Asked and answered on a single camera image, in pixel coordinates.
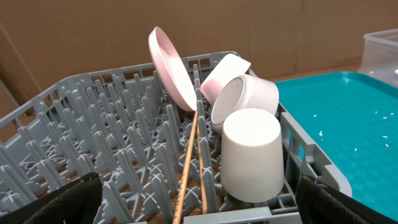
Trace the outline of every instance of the pink plate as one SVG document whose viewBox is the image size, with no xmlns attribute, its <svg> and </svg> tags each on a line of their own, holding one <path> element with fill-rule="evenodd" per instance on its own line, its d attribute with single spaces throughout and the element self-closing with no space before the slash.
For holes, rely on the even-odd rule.
<svg viewBox="0 0 398 224">
<path fill-rule="evenodd" d="M 170 39 L 159 27 L 149 34 L 149 50 L 160 79 L 181 109 L 195 111 L 197 97 L 188 72 Z"/>
</svg>

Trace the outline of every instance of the teal tray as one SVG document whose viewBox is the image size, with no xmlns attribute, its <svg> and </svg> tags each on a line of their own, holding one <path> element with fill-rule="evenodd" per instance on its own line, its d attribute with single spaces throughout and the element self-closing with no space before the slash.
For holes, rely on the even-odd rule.
<svg viewBox="0 0 398 224">
<path fill-rule="evenodd" d="M 398 220 L 398 89 L 355 72 L 276 84 L 282 106 L 346 176 L 353 198 Z"/>
</svg>

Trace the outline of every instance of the wooden chopstick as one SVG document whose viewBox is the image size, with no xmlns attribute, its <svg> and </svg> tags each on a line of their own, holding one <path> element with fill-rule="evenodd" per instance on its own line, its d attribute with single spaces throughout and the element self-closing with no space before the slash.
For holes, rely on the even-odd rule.
<svg viewBox="0 0 398 224">
<path fill-rule="evenodd" d="M 197 126 L 197 138 L 198 138 L 199 169 L 200 169 L 201 208 L 202 208 L 202 213 L 207 214 L 208 210 L 207 210 L 205 184 L 203 183 L 203 171 L 202 171 L 203 159 L 201 158 L 199 125 Z"/>
<path fill-rule="evenodd" d="M 185 165 L 184 165 L 184 170 L 182 172 L 180 192 L 178 193 L 177 204 L 175 206 L 173 224 L 180 224 L 181 222 L 181 214 L 184 205 L 185 189 L 187 188 L 189 167 L 191 166 L 192 147 L 193 143 L 195 142 L 195 131 L 197 129 L 197 122 L 198 122 L 198 111 L 196 110 L 195 117 L 193 118 L 191 134 L 189 135 L 187 155 L 185 156 Z"/>
</svg>

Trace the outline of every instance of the cardboard box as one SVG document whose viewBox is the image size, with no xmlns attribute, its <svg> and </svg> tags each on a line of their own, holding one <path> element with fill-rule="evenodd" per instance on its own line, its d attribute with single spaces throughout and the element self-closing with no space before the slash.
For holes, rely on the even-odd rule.
<svg viewBox="0 0 398 224">
<path fill-rule="evenodd" d="M 70 75 L 150 62 L 155 26 L 180 56 L 237 51 L 263 78 L 357 64 L 363 35 L 393 29 L 398 1 L 0 2 L 0 72 L 19 103 Z"/>
<path fill-rule="evenodd" d="M 0 80 L 0 118 L 11 113 L 19 107 L 15 99 L 12 97 L 6 86 Z"/>
</svg>

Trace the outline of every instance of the gray dish rack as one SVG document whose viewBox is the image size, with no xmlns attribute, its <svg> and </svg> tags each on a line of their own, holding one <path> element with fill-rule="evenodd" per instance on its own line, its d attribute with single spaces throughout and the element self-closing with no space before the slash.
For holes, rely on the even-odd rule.
<svg viewBox="0 0 398 224">
<path fill-rule="evenodd" d="M 285 185 L 263 203 L 240 202 L 220 184 L 221 139 L 212 130 L 211 107 L 200 83 L 226 55 L 182 58 L 195 86 L 203 181 L 209 214 L 201 209 L 197 143 L 183 207 L 184 223 L 301 223 L 295 186 L 312 175 L 350 195 L 344 175 L 302 127 L 279 106 Z M 33 109 L 35 119 L 19 119 Z M 192 114 L 179 110 L 153 63 L 74 75 L 57 82 L 0 120 L 18 133 L 0 142 L 0 216 L 88 172 L 104 183 L 94 223 L 171 223 L 192 128 Z M 305 155 L 299 157 L 300 147 Z"/>
</svg>

